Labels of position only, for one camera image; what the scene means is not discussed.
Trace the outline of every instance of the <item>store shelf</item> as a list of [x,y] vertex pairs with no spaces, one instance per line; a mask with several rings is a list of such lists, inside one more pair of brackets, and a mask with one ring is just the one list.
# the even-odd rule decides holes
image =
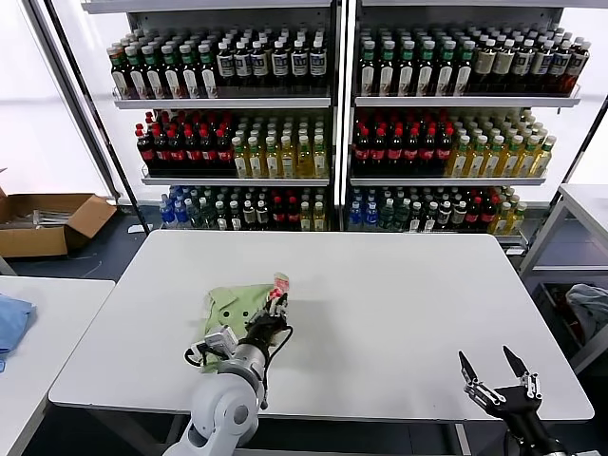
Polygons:
[[329,97],[197,98],[170,100],[116,100],[119,109],[311,109],[330,107]]
[[472,106],[472,107],[573,107],[580,103],[579,91],[570,97],[356,97],[363,107]]
[[500,185],[541,185],[545,179],[545,175],[541,178],[351,178],[351,185],[359,187],[409,185],[494,187]]
[[262,8],[326,8],[332,0],[86,0],[89,14],[189,10],[251,10]]
[[145,185],[225,185],[248,187],[325,187],[329,179],[152,178],[143,174]]
[[606,0],[363,0],[364,7],[608,8]]

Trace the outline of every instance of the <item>white wall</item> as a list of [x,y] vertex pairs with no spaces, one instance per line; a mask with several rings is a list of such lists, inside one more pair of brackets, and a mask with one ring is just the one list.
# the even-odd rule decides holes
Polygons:
[[0,186],[14,193],[109,191],[45,65],[18,0],[4,0],[0,71]]
[[[160,200],[165,186],[142,184],[143,161],[134,132],[135,124],[145,119],[145,110],[120,110],[114,106],[112,97],[114,84],[105,49],[130,32],[126,14],[88,14],[80,0],[53,0],[52,3],[136,198]],[[120,187],[118,176],[113,180]]]
[[[598,115],[599,109],[608,94],[608,40],[606,25],[608,9],[565,9],[560,25],[574,33],[584,36],[592,43],[591,58],[579,78],[580,104],[569,109],[562,109],[558,114],[553,108],[533,108],[537,120],[543,122],[549,134],[558,137],[553,149],[553,159],[549,163],[547,181],[540,186],[517,187],[522,200],[532,203],[550,201],[558,190],[570,163],[574,160],[587,136],[587,132]],[[604,122],[604,132],[608,132],[608,121]],[[580,166],[575,178],[578,183],[605,183],[601,173],[607,169],[608,156],[602,155],[601,136],[598,132],[594,138],[593,150],[585,154],[585,165]]]

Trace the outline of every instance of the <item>bottle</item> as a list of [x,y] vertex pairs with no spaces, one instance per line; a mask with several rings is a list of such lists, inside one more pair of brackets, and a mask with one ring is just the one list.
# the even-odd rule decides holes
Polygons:
[[561,91],[561,78],[568,68],[568,64],[572,58],[572,51],[570,50],[571,46],[572,43],[570,43],[570,41],[562,41],[560,48],[555,51],[555,54],[553,54],[551,66],[549,67],[544,80],[545,88],[549,93],[560,93]]
[[[494,141],[496,141],[497,138],[502,138],[502,136],[497,136],[496,138],[494,138]],[[511,175],[513,174],[513,170],[515,169],[515,165],[517,164],[517,161],[520,158],[522,147],[523,136],[515,135],[511,139],[511,144],[503,149],[502,156],[498,160],[498,164],[496,165],[496,171],[494,171],[495,178],[511,177]]]
[[270,179],[283,176],[283,163],[278,155],[278,150],[276,150],[276,139],[272,136],[266,138],[266,163]]
[[392,223],[392,231],[395,233],[403,233],[409,218],[409,205],[411,203],[408,198],[400,198],[400,193],[397,192],[397,200],[395,201],[395,215]]
[[254,73],[255,86],[265,87],[268,84],[268,57],[259,41],[254,41],[254,51],[251,54],[251,66]]
[[454,231],[459,231],[463,228],[466,217],[466,201],[454,202],[454,211],[450,220],[451,227]]
[[297,176],[303,179],[314,177],[314,159],[311,153],[308,136],[300,136],[297,152]]
[[249,50],[246,49],[245,43],[242,41],[237,43],[237,52],[235,53],[234,59],[238,84],[242,87],[250,86],[253,74],[251,55],[249,54]]
[[373,78],[375,71],[375,62],[373,61],[373,50],[376,44],[373,41],[366,41],[363,44],[363,59],[360,64],[359,72],[361,74],[361,96],[369,97],[373,91]]
[[173,98],[186,97],[186,82],[183,79],[182,64],[178,62],[178,57],[172,46],[161,47],[162,58],[164,60],[164,76],[169,84],[169,91]]
[[534,160],[537,158],[537,150],[539,149],[541,138],[537,135],[531,135],[518,159],[515,168],[513,169],[514,178],[527,178],[532,170]]
[[281,199],[281,197],[275,197],[273,199],[273,203],[273,223],[275,225],[275,229],[278,231],[285,231],[285,222],[287,221],[287,218],[285,216],[283,200]]
[[588,41],[583,42],[580,48],[574,50],[570,63],[565,70],[563,76],[560,79],[560,92],[563,94],[570,94],[572,89],[577,84],[582,69],[589,60],[589,48],[591,43]]
[[435,128],[430,127],[425,138],[418,149],[418,174],[420,176],[430,176],[432,174],[432,160],[435,156]]
[[423,226],[421,227],[423,233],[431,233],[435,227],[435,220],[437,219],[437,209],[439,205],[436,201],[431,201],[428,204],[428,209],[423,216]]
[[311,209],[307,201],[300,203],[300,229],[301,231],[311,231]]
[[447,161],[446,177],[460,178],[465,169],[466,157],[469,149],[470,138],[463,135],[458,140],[457,147],[452,151],[450,159]]
[[142,54],[145,60],[145,63],[142,66],[142,73],[145,74],[145,77],[150,84],[147,98],[162,99],[164,98],[163,87],[169,86],[169,83],[167,83],[164,73],[160,71],[161,66],[159,65],[157,55],[154,52],[154,47],[142,47]]
[[387,138],[384,128],[376,129],[376,137],[374,138],[371,148],[371,168],[373,174],[382,174],[385,168],[384,154],[387,150]]
[[325,142],[323,136],[314,136],[314,176],[317,179],[326,178],[328,176],[327,152],[325,150]]
[[411,213],[409,216],[409,233],[418,233],[418,228],[420,227],[420,210],[422,209],[422,204],[419,201],[415,201],[412,204]]
[[354,138],[352,170],[355,173],[367,171],[370,158],[370,131],[364,126],[359,135]]
[[112,63],[110,74],[112,75],[114,85],[116,86],[119,95],[123,100],[134,98],[136,96],[135,87],[133,85],[133,80],[128,73],[128,65],[124,58],[124,52],[117,47],[109,47],[106,52]]
[[418,63],[418,82],[416,85],[416,96],[426,97],[430,89],[430,80],[433,73],[433,50],[434,41],[425,41],[423,44],[422,55]]
[[235,156],[235,166],[237,167],[237,175],[240,178],[249,178],[251,176],[249,154],[245,152],[242,141],[238,136],[235,136],[232,139],[232,147]]
[[219,82],[222,86],[235,86],[235,58],[228,45],[225,43],[218,44],[218,75]]
[[363,229],[363,218],[361,215],[361,206],[359,201],[353,201],[351,205],[351,211],[349,212],[349,226],[348,231],[362,231]]
[[281,137],[281,166],[283,178],[293,179],[295,169],[295,152],[292,147],[292,140],[289,136]]
[[439,64],[435,68],[435,96],[436,97],[445,97],[447,95],[447,90],[450,86],[452,79],[452,70],[454,68],[454,64],[452,59],[454,58],[454,49],[456,48],[455,41],[446,41],[444,43],[444,48],[442,49],[442,56]]
[[257,138],[251,137],[247,140],[249,144],[249,165],[251,166],[251,177],[260,179],[264,176],[264,168],[262,166],[264,158],[259,150]]
[[173,213],[173,209],[167,203],[161,201],[161,219],[162,225],[161,229],[172,230],[175,229],[178,225],[178,221],[175,218],[175,214]]
[[226,217],[226,209],[223,201],[216,201],[216,212],[218,213],[218,228],[220,231],[228,229],[228,220]]
[[243,218],[245,221],[244,229],[254,231],[256,229],[256,209],[248,199],[243,203]]
[[207,98],[218,97],[218,87],[216,85],[216,76],[214,73],[213,56],[208,44],[199,45],[200,66],[199,71],[202,76],[202,85],[207,92]]
[[534,40],[527,39],[523,42],[523,46],[515,52],[513,64],[511,65],[509,74],[509,84],[511,91],[515,93],[525,92],[525,83],[527,75],[532,67],[534,60]]
[[442,129],[439,132],[439,139],[437,140],[437,148],[435,149],[435,160],[433,165],[433,176],[443,176],[447,170],[447,164],[452,153],[452,135],[454,130],[448,127],[446,130]]
[[401,127],[395,128],[394,135],[389,140],[389,167],[388,171],[393,174],[400,174],[402,163],[401,156],[403,153],[403,129]]
[[544,173],[544,170],[547,168],[547,164],[551,160],[552,153],[551,149],[555,145],[555,141],[557,138],[555,136],[547,136],[546,140],[544,140],[544,144],[541,147],[541,152],[537,155],[537,158],[534,160],[534,165],[532,166],[532,171],[530,172],[530,177],[532,178],[540,178]]
[[392,220],[395,216],[393,204],[394,199],[388,198],[385,205],[380,209],[380,214],[378,215],[378,231],[392,231]]
[[379,66],[378,96],[388,97],[392,88],[393,63],[392,58],[395,50],[395,42],[387,40],[384,42],[382,57]]
[[303,88],[308,81],[308,50],[304,48],[304,43],[295,40],[294,52],[292,52],[292,74],[294,76],[294,85]]
[[472,147],[468,148],[465,169],[463,169],[463,176],[466,178],[479,178],[482,164],[485,158],[485,145],[487,144],[487,137],[480,135],[477,137],[477,141]]
[[148,168],[154,168],[156,164],[156,154],[154,152],[154,145],[149,136],[144,135],[143,131],[139,128],[135,130],[135,136],[137,136],[137,148],[140,151],[142,160]]
[[216,131],[216,151],[219,158],[218,167],[232,171],[232,147],[223,129]]
[[511,204],[509,202],[503,202],[498,216],[487,227],[487,232],[491,235],[504,235],[504,228],[508,222],[509,212],[511,210]]
[[409,137],[403,149],[404,172],[407,176],[418,174],[418,128],[409,131]]
[[449,216],[452,213],[451,203],[449,201],[443,201],[439,206],[439,212],[437,213],[437,221],[435,227],[439,231],[445,231],[449,224]]
[[494,66],[496,59],[496,49],[494,48],[496,41],[488,39],[477,51],[477,60],[473,67],[473,83],[475,84],[475,92],[487,91],[486,84],[490,80],[490,72]]
[[399,81],[397,82],[398,97],[407,97],[412,92],[414,47],[415,43],[413,41],[407,40],[403,42],[401,62],[399,63]]
[[475,197],[473,198],[473,202],[471,202],[468,207],[468,211],[466,211],[465,215],[465,225],[466,229],[474,230],[477,225],[477,220],[479,219],[479,215],[482,213],[482,198]]
[[177,224],[175,226],[177,230],[189,230],[192,228],[192,223],[190,223],[188,213],[186,212],[185,203],[182,202],[182,200],[175,201],[175,218],[177,219]]
[[500,84],[496,90],[503,91],[506,89],[503,86],[508,80],[509,69],[513,63],[515,57],[515,50],[513,46],[515,41],[508,39],[504,41],[504,44],[499,47],[496,51],[496,58],[494,59],[494,65],[492,66],[492,74],[490,81],[492,84]]
[[368,203],[368,208],[365,211],[364,231],[376,231],[378,228],[378,210],[376,209],[375,201]]
[[454,96],[462,97],[468,87],[468,80],[471,75],[473,59],[473,50],[475,49],[474,41],[465,41],[463,51],[460,56],[460,62],[455,69],[456,76],[454,78]]
[[129,63],[129,75],[131,76],[131,81],[133,81],[135,89],[133,96],[134,98],[137,97],[140,100],[145,100],[148,98],[150,83],[143,70],[143,63],[140,59],[138,49],[134,46],[127,46],[124,48],[124,53],[126,54],[126,59]]
[[286,87],[289,78],[289,55],[281,41],[275,41],[275,50],[272,57],[275,83],[279,87]]
[[482,205],[482,214],[479,217],[479,229],[483,233],[485,233],[488,229],[488,226],[494,218],[497,217],[498,213],[498,203],[500,202],[500,198],[498,195],[492,195],[490,199],[486,199]]
[[554,42],[552,40],[547,40],[542,48],[537,49],[534,53],[532,67],[527,77],[527,91],[537,93],[542,90],[544,75],[547,73],[555,54],[553,45]]
[[523,223],[523,214],[528,205],[525,202],[518,202],[515,211],[510,211],[509,218],[504,227],[507,236],[517,236],[520,233]]
[[325,231],[325,209],[321,201],[314,204],[313,221],[316,232]]
[[315,39],[311,49],[311,86],[324,87],[327,73],[327,51],[323,47],[323,39]]

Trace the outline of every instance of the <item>table leg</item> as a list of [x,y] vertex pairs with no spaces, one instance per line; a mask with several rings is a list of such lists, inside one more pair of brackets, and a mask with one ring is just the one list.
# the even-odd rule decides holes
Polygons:
[[167,448],[167,445],[157,442],[127,413],[92,408],[87,411],[143,456],[162,456]]
[[566,208],[565,202],[563,199],[558,201],[558,203],[551,211],[551,215],[544,223],[540,231],[538,232],[534,243],[532,244],[532,248],[525,255],[525,258],[520,265],[520,279],[524,281],[534,270],[534,266],[538,262],[541,257],[546,244],[549,243],[551,237],[555,234],[555,232],[560,228],[561,224],[566,220],[566,216],[568,215],[568,209]]
[[465,425],[456,423],[454,427],[456,428],[456,435],[458,436],[458,443],[460,444],[460,450],[463,453],[463,456],[471,456],[471,448],[468,445],[468,440],[466,438]]
[[0,256],[0,276],[16,276],[9,264]]

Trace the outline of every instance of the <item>blue cloth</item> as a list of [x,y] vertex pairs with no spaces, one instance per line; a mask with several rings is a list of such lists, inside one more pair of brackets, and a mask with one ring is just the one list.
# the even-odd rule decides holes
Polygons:
[[3,356],[17,347],[33,309],[27,301],[0,294],[0,372],[5,367]]

